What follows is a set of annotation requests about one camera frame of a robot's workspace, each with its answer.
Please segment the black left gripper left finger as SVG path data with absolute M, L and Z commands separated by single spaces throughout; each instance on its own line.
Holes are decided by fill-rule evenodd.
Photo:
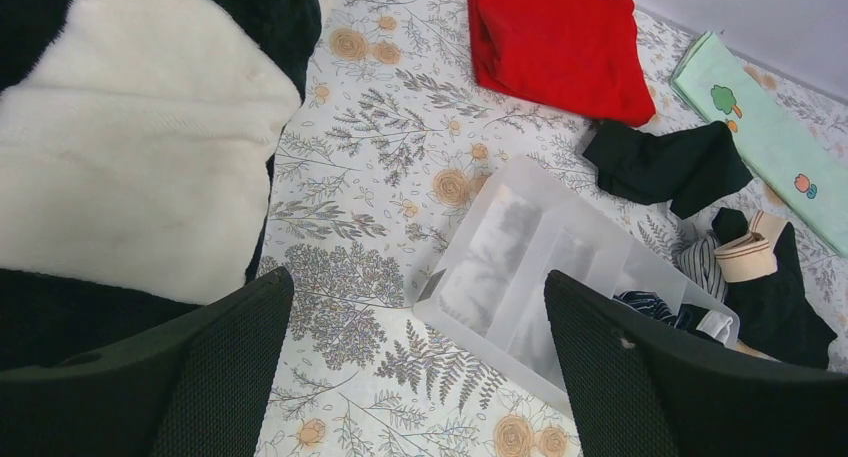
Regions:
M 250 456 L 294 296 L 276 268 L 201 306 L 1 273 L 5 456 Z

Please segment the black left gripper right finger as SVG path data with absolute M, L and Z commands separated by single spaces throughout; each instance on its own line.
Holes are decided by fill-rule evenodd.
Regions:
M 677 330 L 551 271 L 544 301 L 587 456 L 843 456 L 847 378 Z

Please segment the black underwear beige waistband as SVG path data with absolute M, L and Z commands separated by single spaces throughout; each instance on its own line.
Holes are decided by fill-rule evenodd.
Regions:
M 776 360 L 826 369 L 836 333 L 806 297 L 795 228 L 763 211 L 722 208 L 712 221 L 714 256 L 740 318 L 742 343 Z

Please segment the navy striped rolled underwear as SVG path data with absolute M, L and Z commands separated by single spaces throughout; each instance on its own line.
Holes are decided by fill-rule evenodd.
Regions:
M 677 316 L 654 292 L 631 290 L 615 295 L 614 299 L 642 315 L 667 325 L 674 326 L 677 322 Z

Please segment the black rolled underwear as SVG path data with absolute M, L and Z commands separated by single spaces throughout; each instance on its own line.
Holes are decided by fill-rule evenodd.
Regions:
M 711 334 L 699 330 L 698 326 L 706 317 L 707 310 L 691 304 L 682 304 L 673 327 L 692 336 L 721 345 L 721 342 Z

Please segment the grey striped underwear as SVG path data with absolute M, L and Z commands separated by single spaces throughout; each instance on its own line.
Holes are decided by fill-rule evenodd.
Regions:
M 708 232 L 676 256 L 676 266 L 701 289 L 723 302 L 728 295 L 728 284 L 715 256 L 719 245 L 717 237 Z

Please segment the clear plastic organizer box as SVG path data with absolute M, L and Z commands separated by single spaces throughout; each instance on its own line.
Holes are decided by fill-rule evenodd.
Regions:
M 613 297 L 650 291 L 672 310 L 727 307 L 526 156 L 475 198 L 414 315 L 563 414 L 571 411 L 544 304 L 549 272 Z

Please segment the black crumpled garment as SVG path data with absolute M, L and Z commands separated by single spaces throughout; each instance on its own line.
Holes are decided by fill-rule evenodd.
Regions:
M 681 219 L 753 180 L 720 121 L 665 135 L 604 121 L 583 157 L 597 168 L 601 190 L 641 205 L 669 203 Z

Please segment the black white checkered blanket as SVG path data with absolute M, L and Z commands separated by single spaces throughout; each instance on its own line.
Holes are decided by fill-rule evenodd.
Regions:
M 254 279 L 334 0 L 1 0 L 1 366 Z

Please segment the mint green printed cloth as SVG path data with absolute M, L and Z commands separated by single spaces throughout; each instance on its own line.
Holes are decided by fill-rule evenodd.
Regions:
M 847 255 L 847 168 L 746 73 L 713 32 L 688 48 L 672 90 L 729 126 L 744 162 L 834 251 Z

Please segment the floral table cloth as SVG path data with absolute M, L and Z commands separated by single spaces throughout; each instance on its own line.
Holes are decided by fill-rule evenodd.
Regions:
M 411 306 L 526 155 L 667 261 L 710 226 L 599 192 L 588 120 L 476 87 L 466 0 L 337 0 L 276 154 L 260 268 L 299 291 L 259 456 L 577 456 L 570 418 Z

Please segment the red folded cloth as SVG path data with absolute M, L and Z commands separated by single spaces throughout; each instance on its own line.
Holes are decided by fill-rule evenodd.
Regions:
M 656 109 L 633 0 L 468 0 L 478 85 L 640 127 Z

